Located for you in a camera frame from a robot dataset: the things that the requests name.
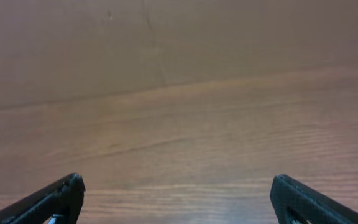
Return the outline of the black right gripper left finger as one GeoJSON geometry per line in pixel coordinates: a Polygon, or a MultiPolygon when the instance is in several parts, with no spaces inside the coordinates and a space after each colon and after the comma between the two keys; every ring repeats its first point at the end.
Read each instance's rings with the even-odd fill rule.
{"type": "Polygon", "coordinates": [[[77,173],[56,182],[0,210],[0,224],[76,224],[84,202],[85,184],[77,173]]]}

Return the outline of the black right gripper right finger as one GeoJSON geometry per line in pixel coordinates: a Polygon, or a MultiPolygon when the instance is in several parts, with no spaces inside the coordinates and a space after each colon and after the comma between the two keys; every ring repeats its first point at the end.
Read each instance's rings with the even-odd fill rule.
{"type": "Polygon", "coordinates": [[[358,224],[358,213],[305,184],[277,175],[270,200],[279,224],[358,224]]]}

